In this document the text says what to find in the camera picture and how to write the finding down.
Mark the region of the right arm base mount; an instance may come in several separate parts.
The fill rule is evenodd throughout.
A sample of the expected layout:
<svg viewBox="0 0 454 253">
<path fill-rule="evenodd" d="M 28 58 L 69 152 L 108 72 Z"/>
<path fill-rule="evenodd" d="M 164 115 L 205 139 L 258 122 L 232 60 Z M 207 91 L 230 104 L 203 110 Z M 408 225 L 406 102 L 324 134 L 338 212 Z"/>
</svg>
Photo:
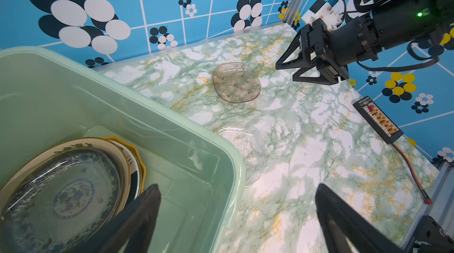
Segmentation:
<svg viewBox="0 0 454 253">
<path fill-rule="evenodd" d="M 406 246 L 405 253 L 454 253 L 454 240 L 431 217 L 423 216 Z"/>
</svg>

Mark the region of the yellow dotted plate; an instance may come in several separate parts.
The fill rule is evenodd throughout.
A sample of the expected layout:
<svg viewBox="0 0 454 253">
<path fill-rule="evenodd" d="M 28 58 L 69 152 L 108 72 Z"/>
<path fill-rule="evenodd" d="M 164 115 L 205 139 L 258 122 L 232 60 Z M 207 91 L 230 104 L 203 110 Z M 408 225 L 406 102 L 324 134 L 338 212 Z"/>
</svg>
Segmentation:
<svg viewBox="0 0 454 253">
<path fill-rule="evenodd" d="M 117 142 L 119 144 L 122 144 L 123 146 L 125 146 L 126 148 L 129 149 L 129 151 L 134 154 L 135 158 L 137 159 L 137 162 L 138 162 L 138 165 L 139 165 L 139 168 L 140 168 L 140 175 L 141 175 L 141 180 L 140 180 L 140 193 L 143 193 L 144 191 L 144 185 L 145 185 L 145 177 L 146 177 L 146 174 L 147 174 L 147 170 L 146 170 L 146 167 L 145 167 L 145 164 L 143 163 L 141 157 L 140 157 L 140 153 L 137 149 L 137 147 L 133 144 L 130 144 L 116 136 L 107 136 L 107 137 L 104 137 L 104 139 L 107 139 L 107 140 L 113 140 L 114 142 Z"/>
</svg>

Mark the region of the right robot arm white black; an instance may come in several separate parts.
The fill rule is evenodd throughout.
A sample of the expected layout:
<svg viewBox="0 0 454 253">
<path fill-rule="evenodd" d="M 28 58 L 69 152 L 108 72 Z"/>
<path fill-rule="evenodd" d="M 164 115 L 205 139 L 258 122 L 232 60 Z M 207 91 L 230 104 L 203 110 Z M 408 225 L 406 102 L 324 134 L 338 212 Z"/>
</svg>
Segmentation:
<svg viewBox="0 0 454 253">
<path fill-rule="evenodd" d="M 348 65 L 377 60 L 384 49 L 420 40 L 440 44 L 454 22 L 454 0 L 317 0 L 277 70 L 294 69 L 293 80 L 335 85 L 349 78 Z"/>
</svg>

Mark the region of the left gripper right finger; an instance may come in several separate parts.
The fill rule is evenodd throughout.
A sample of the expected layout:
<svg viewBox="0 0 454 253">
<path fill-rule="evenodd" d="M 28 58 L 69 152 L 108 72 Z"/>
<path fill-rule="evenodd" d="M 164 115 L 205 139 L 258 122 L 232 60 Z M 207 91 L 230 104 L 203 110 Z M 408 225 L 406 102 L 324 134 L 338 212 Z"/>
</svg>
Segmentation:
<svg viewBox="0 0 454 253">
<path fill-rule="evenodd" d="M 403 251 L 323 183 L 317 188 L 315 204 L 330 253 L 350 253 L 352 249 L 349 243 L 360 253 Z"/>
</svg>

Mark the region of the black battery charger box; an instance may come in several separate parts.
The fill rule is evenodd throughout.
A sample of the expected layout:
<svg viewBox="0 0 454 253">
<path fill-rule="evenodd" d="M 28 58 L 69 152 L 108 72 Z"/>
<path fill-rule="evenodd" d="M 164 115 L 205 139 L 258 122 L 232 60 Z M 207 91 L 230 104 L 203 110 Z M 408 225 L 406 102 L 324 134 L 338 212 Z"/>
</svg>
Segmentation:
<svg viewBox="0 0 454 253">
<path fill-rule="evenodd" d="M 353 107 L 385 143 L 392 144 L 404 134 L 370 97 L 358 100 Z"/>
</svg>

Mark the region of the white plate striped green rim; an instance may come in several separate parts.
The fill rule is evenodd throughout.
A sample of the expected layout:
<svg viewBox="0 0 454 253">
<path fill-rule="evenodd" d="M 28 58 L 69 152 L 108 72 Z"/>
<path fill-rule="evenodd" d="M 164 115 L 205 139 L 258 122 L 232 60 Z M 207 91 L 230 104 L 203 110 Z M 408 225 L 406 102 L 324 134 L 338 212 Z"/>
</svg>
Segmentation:
<svg viewBox="0 0 454 253">
<path fill-rule="evenodd" d="M 130 178 L 130 192 L 129 192 L 126 204 L 129 204 L 137 196 L 140 195 L 140 180 L 141 180 L 140 168 L 139 168 L 137 159 L 135 158 L 134 154 L 132 154 L 129 151 L 128 148 L 126 148 L 122 144 L 114 142 L 113 140 L 110 140 L 110 142 L 113 142 L 113 144 L 115 144 L 122 150 L 122 152 L 125 154 L 127 161 L 128 161 L 131 178 Z"/>
</svg>

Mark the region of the beige bowl plate with leaves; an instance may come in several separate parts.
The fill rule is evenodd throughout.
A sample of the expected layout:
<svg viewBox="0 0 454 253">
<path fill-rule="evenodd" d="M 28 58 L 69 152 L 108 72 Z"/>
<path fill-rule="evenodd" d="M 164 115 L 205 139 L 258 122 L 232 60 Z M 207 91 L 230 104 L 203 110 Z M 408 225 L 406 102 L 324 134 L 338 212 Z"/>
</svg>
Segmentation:
<svg viewBox="0 0 454 253">
<path fill-rule="evenodd" d="M 23 141 L 7 145 L 1 143 L 1 210 L 4 210 L 13 195 L 27 176 L 39 169 L 52 158 L 65 151 L 92 148 L 105 153 L 114 163 L 120 178 L 120 199 L 114 214 L 120 213 L 130 193 L 131 172 L 128 159 L 118 143 L 112 138 L 85 137 L 70 140 L 58 145 L 39 144 L 38 141 Z"/>
</svg>

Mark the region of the light green plastic bin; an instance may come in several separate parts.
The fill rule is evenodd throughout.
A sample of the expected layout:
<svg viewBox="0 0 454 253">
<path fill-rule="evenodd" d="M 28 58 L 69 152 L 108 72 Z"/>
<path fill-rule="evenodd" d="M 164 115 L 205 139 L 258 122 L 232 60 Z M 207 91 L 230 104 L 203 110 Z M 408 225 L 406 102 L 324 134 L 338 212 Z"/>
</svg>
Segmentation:
<svg viewBox="0 0 454 253">
<path fill-rule="evenodd" d="M 107 136 L 138 148 L 162 193 L 150 252 L 218 252 L 245 184 L 229 141 L 58 53 L 1 52 L 1 143 Z"/>
</svg>

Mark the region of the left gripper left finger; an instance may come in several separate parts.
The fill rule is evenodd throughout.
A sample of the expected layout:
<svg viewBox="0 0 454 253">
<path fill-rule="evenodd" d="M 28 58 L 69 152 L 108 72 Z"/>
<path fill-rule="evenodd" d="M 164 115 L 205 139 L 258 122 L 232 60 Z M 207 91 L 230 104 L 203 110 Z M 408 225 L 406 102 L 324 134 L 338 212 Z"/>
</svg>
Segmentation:
<svg viewBox="0 0 454 253">
<path fill-rule="evenodd" d="M 157 223 L 162 194 L 151 185 L 74 253 L 146 253 Z"/>
</svg>

